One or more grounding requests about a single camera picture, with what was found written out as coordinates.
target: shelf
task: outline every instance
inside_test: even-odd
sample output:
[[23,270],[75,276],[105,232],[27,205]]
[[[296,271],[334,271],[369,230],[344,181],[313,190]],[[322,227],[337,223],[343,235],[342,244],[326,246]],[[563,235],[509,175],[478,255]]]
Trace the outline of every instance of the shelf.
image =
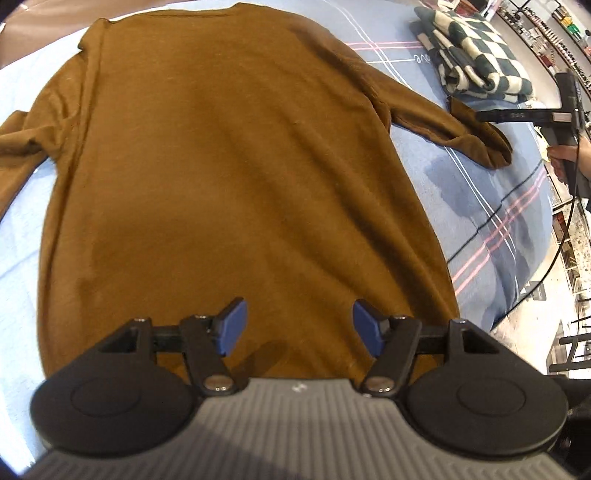
[[530,47],[530,44],[528,44],[526,42],[526,40],[521,36],[521,33],[519,32],[519,30],[517,30],[515,28],[515,26],[507,19],[506,16],[510,15],[509,12],[507,12],[506,10],[504,10],[502,8],[499,8],[499,9],[497,9],[496,14],[499,15],[499,17],[511,28],[511,30],[513,30],[515,32],[515,34],[519,37],[519,39],[525,44],[525,46],[530,50],[530,52],[532,52],[534,57],[536,59],[538,59],[538,61],[541,63],[541,65],[545,68],[545,70],[548,72],[548,75],[550,75],[552,77],[552,79],[554,80],[554,82],[556,82],[556,79],[554,78],[554,73],[552,73],[552,71],[544,63],[544,60],[542,60],[540,58],[540,56],[534,51],[534,49]]
[[583,55],[585,55],[585,58],[589,61],[589,63],[591,63],[591,57],[589,57],[589,55],[587,54],[587,52],[585,52],[585,49],[579,44],[579,42],[577,41],[577,39],[575,38],[575,36],[569,31],[569,29],[566,28],[560,22],[560,17],[556,14],[556,12],[552,12],[552,18],[554,18],[558,22],[558,25],[560,25],[560,27],[562,28],[562,30],[564,30],[564,32],[569,36],[569,38],[573,41],[573,43],[575,45],[577,45],[577,47],[583,53]]
[[[554,51],[558,54],[558,56],[560,58],[562,58],[562,60],[569,66],[569,67],[574,67],[574,66],[579,66],[576,62],[576,60],[572,60],[570,58],[568,58],[562,51],[560,46],[550,38],[550,34],[552,34],[553,36],[556,36],[556,34],[554,32],[552,32],[549,28],[543,27],[542,23],[540,20],[534,19],[533,17],[533,11],[530,10],[529,8],[525,8],[521,11],[521,13],[523,14],[523,16],[525,16],[532,24],[534,24],[535,27],[538,28],[538,30],[540,31],[540,33],[542,34],[542,36],[548,41],[548,43],[552,46],[552,48],[554,49]],[[581,90],[585,92],[585,94],[587,94],[587,96],[591,99],[591,82],[590,80],[587,78],[586,75],[581,74],[577,69],[573,68],[574,74],[577,76],[577,78],[579,79],[580,82],[580,86],[581,86]]]

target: black round pad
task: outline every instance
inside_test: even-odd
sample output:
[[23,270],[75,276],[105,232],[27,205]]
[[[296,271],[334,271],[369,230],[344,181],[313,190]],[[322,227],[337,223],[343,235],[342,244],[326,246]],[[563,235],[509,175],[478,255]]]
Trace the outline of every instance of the black round pad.
[[129,455],[160,445],[189,420],[190,390],[164,368],[104,357],[100,368],[87,365],[59,371],[31,401],[35,428],[54,448]]
[[407,407],[441,447],[476,458],[511,458],[549,446],[566,421],[564,393],[525,362],[468,355],[419,378]]

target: store shelf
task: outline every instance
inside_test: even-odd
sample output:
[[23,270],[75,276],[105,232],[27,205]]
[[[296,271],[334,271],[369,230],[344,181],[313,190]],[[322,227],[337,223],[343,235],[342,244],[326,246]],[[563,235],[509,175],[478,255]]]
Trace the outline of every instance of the store shelf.
[[569,36],[569,38],[572,40],[572,42],[577,45],[577,48],[583,53],[583,55],[585,55],[585,58],[587,59],[587,61],[589,63],[591,63],[591,57],[589,57],[589,55],[587,54],[587,52],[585,52],[585,49],[580,45],[580,43],[577,41],[576,37],[569,31],[568,28],[566,28],[560,21],[560,17],[556,14],[556,12],[552,13],[552,18],[554,18],[556,20],[556,22],[558,23],[558,25],[560,25],[560,28],[562,28],[562,30],[564,30],[564,32]]
[[591,81],[587,76],[582,72],[579,65],[576,62],[576,59],[572,56],[572,53],[568,51],[568,49],[561,47],[554,38],[558,38],[554,32],[552,32],[546,24],[541,22],[537,16],[533,13],[532,10],[529,8],[524,8],[521,11],[521,14],[527,18],[535,27],[538,28],[538,31],[542,34],[542,36],[548,41],[548,43],[552,46],[554,51],[558,54],[562,60],[573,69],[575,75],[580,81],[581,90],[587,94],[587,96],[591,99]]
[[530,44],[528,44],[527,41],[521,35],[521,32],[519,32],[519,30],[517,30],[515,28],[515,25],[510,21],[511,14],[502,8],[497,9],[496,14],[511,28],[511,30],[513,30],[516,33],[516,35],[519,37],[519,39],[525,44],[525,46],[529,49],[529,51],[532,52],[534,57],[536,59],[538,59],[540,64],[545,68],[545,70],[548,72],[548,74],[552,77],[554,82],[556,82],[556,79],[554,78],[554,73],[548,68],[548,66],[544,63],[544,60],[542,60],[540,58],[540,56],[534,51],[534,49],[531,48]]

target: folded blanket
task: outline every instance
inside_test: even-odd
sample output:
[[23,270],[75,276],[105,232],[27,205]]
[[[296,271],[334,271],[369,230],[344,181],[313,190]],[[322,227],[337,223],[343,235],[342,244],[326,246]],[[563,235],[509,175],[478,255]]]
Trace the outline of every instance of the folded blanket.
[[427,49],[447,93],[513,103],[533,97],[523,65],[483,16],[465,18],[426,7],[414,11],[420,21],[411,30]]

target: human hand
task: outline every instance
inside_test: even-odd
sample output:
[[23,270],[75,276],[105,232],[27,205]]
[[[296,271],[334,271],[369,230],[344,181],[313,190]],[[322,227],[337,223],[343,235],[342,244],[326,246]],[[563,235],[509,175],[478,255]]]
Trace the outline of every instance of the human hand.
[[[587,140],[587,137],[581,136],[579,143],[579,170],[588,179],[591,179],[591,142]],[[561,160],[575,162],[577,160],[577,147],[556,145],[555,147],[548,147],[547,153],[554,168],[554,173],[562,183],[566,184],[566,175]]]

